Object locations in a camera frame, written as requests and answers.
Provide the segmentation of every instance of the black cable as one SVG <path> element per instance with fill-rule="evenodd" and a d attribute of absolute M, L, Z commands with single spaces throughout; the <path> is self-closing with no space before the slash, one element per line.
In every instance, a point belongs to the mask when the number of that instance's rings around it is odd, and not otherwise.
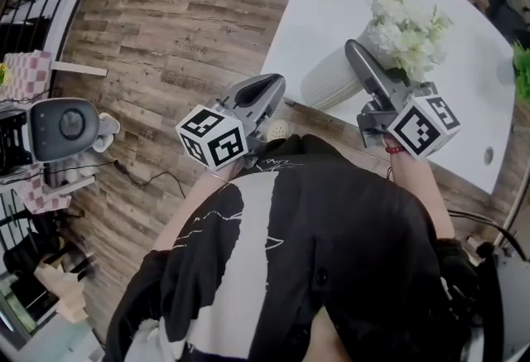
<path fill-rule="evenodd" d="M 3 100 L 0 100 L 0 104 L 4 104 L 4 103 L 19 103 L 19 104 L 35 103 L 39 99 L 39 97 L 41 97 L 42 95 L 46 94 L 49 91 L 53 91 L 54 89 L 59 89 L 59 88 L 55 87 L 55 88 L 45 89 L 41 93 L 39 93 L 37 95 L 34 95 L 31 98 L 24 97 L 23 99 L 19 99 L 19 100 L 17 100 L 17 99 L 3 99 Z"/>
<path fill-rule="evenodd" d="M 145 181 L 145 182 L 139 182 L 139 181 L 136 181 L 133 176 L 129 173 L 129 171 L 127 170 L 127 168 L 122 164 L 120 163 L 119 161 L 117 160 L 114 160 L 114 161 L 111 161 L 111 162 L 105 162 L 105 163 L 100 163 L 99 165 L 84 165 L 83 167 L 66 167 L 65 169 L 60 169 L 59 171 L 53 171 L 53 172 L 50 172 L 50 174 L 55 174 L 55 173 L 59 173 L 59 172 L 64 172 L 64 171 L 73 171 L 73 170 L 76 170 L 76 169 L 83 169 L 84 167 L 104 167 L 105 165 L 114 165 L 116 167 L 116 169 L 118 169 L 118 171 L 122 172 L 124 175 L 126 175 L 129 180 L 136 186 L 139 186 L 141 188 L 145 188 L 146 186 L 148 186 L 149 184 L 151 184 L 151 182 L 153 180 L 156 180 L 159 176 L 162 176 L 162 175 L 169 175 L 171 176 L 175 181 L 176 181 L 176 184 L 179 186 L 179 191 L 181 192 L 182 194 L 182 198 L 185 199 L 186 195 L 184 194 L 184 191 L 182 190 L 182 186 L 181 186 L 181 182 L 178 180 L 178 178 L 173 175 L 171 172 L 169 171 L 164 171 L 164 172 L 160 172 L 158 174 L 156 174 L 154 177 L 152 177 L 150 180 L 148 181 Z M 32 178 L 36 178 L 37 176 L 40 176 L 44 173 L 44 169 L 41 169 L 38 173 L 34 174 L 34 175 L 31 175 L 31 176 L 26 176 L 26 177 L 23 177 L 23 178 L 17 178 L 16 180 L 11 180 L 11 181 L 8 181 L 8 182 L 3 182 L 3 183 L 0 183 L 0 186 L 7 186 L 9 184 L 15 184 L 16 182 L 22 182 L 22 181 L 27 181 L 27 180 L 30 180 Z"/>
<path fill-rule="evenodd" d="M 181 182 L 178 180 L 178 178 L 173 175 L 171 172 L 169 171 L 164 171 L 164 172 L 160 172 L 158 174 L 156 174 L 155 176 L 153 176 L 150 180 L 148 181 L 145 181 L 145 182 L 139 182 L 139 181 L 136 181 L 133 176 L 130 174 L 130 172 L 127 170 L 127 168 L 122 164 L 120 163 L 119 161 L 114 161 L 113 162 L 114 165 L 116 166 L 116 169 L 118 169 L 120 172 L 122 172 L 124 175 L 127 175 L 129 180 L 131 180 L 131 182 L 133 184 L 135 184 L 136 186 L 139 186 L 141 188 L 145 188 L 146 186 L 148 186 L 149 184 L 151 184 L 151 182 L 153 180 L 156 180 L 159 176 L 162 176 L 162 175 L 169 175 L 171 176 L 175 181 L 176 181 L 176 184 L 179 186 L 179 191 L 181 192 L 182 194 L 182 198 L 185 198 L 186 195 L 184 194 L 184 191 L 182 190 L 182 186 L 181 186 Z"/>
<path fill-rule="evenodd" d="M 59 171 L 53 171 L 53 172 L 50 172 L 50 173 L 53 174 L 53 173 L 59 173 L 59 172 L 64 172 L 64 171 L 73 171 L 75 169 L 83 169 L 84 167 L 104 167 L 105 165 L 110 165 L 111 163 L 114 164 L 114 162 L 105 162 L 105 163 L 101 163 L 100 165 L 84 165 L 83 167 L 67 167 L 66 169 L 60 169 Z M 27 180 L 30 180 L 31 178 L 36 178 L 37 176 L 40 176 L 43 173 L 44 173 L 44 169 L 41 169 L 38 173 L 36 173 L 34 175 L 26 176 L 24 178 L 18 178 L 16 180 L 11 180 L 11 181 L 8 181 L 8 182 L 3 182 L 3 183 L 0 184 L 0 186 L 8 186 L 9 184 L 14 184 L 15 182 L 27 181 Z"/>
<path fill-rule="evenodd" d="M 488 218 L 482 215 L 477 215 L 470 212 L 461 212 L 459 210 L 448 210 L 448 212 L 449 215 L 454 218 L 465 218 L 468 220 L 473 220 L 474 222 L 478 222 L 479 224 L 484 224 L 495 228 L 512 245 L 513 249 L 518 253 L 521 259 L 524 261 L 528 261 L 527 256 L 524 253 L 523 248 L 521 247 L 521 244 L 519 244 L 517 239 L 513 237 L 513 235 L 509 231 L 504 229 L 502 226 L 495 224 L 492 220 L 489 220 Z"/>

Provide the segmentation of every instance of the white table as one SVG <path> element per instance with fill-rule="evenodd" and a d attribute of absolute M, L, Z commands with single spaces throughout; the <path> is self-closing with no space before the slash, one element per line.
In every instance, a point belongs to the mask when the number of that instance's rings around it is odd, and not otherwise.
<path fill-rule="evenodd" d="M 372 0 L 290 0 L 268 52 L 263 73 L 285 76 L 285 97 L 304 104 L 301 80 L 325 56 L 357 37 L 371 19 Z M 512 49 L 466 0 L 410 0 L 437 4 L 454 22 L 446 34 L 447 60 L 427 74 L 462 123 L 461 131 L 430 159 L 491 193 L 508 141 L 515 87 Z M 361 91 L 326 111 L 356 125 L 369 96 Z M 486 165 L 484 153 L 493 148 Z"/>

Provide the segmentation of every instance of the white flower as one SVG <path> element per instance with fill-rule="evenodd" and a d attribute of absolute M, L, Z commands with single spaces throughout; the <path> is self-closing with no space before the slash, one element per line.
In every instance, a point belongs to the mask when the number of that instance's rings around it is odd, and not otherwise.
<path fill-rule="evenodd" d="M 423 81 L 446 58 L 441 38 L 451 20 L 436 6 L 429 13 L 405 0 L 373 0 L 372 14 L 369 49 L 384 67 L 402 68 L 412 80 Z"/>
<path fill-rule="evenodd" d="M 379 22 L 399 24 L 408 18 L 407 8 L 397 0 L 373 0 L 373 18 Z"/>

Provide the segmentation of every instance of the green plant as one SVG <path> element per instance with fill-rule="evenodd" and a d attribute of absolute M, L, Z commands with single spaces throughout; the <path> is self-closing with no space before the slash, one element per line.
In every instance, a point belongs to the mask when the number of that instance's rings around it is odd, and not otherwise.
<path fill-rule="evenodd" d="M 6 79 L 7 76 L 7 66 L 5 63 L 2 63 L 0 65 L 0 85 L 3 84 L 3 81 Z"/>
<path fill-rule="evenodd" d="M 525 50 L 518 42 L 513 46 L 513 66 L 517 95 L 530 104 L 530 49 Z"/>

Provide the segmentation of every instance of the wrist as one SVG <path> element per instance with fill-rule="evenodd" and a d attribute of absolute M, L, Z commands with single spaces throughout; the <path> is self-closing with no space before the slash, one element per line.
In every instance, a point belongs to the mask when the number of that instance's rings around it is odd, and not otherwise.
<path fill-rule="evenodd" d="M 407 152 L 404 146 L 386 146 L 384 149 L 388 154 L 398 154 L 400 152 Z"/>
<path fill-rule="evenodd" d="M 383 141 L 384 141 L 385 146 L 387 147 L 401 146 L 401 143 L 396 138 L 394 138 L 394 136 L 391 133 L 385 133 L 383 135 Z"/>
<path fill-rule="evenodd" d="M 235 178 L 236 175 L 238 175 L 239 171 L 243 167 L 243 158 L 240 157 L 237 160 L 234 160 L 233 162 L 229 163 L 228 165 L 221 167 L 217 171 L 209 171 L 209 173 L 212 173 L 213 176 L 217 177 L 218 179 L 228 182 Z"/>
<path fill-rule="evenodd" d="M 403 167 L 404 171 L 410 170 L 410 172 L 413 173 L 417 169 L 429 167 L 429 162 L 427 159 L 415 159 L 409 152 L 405 151 L 390 153 L 390 165 L 393 167 L 394 173 L 398 167 Z"/>

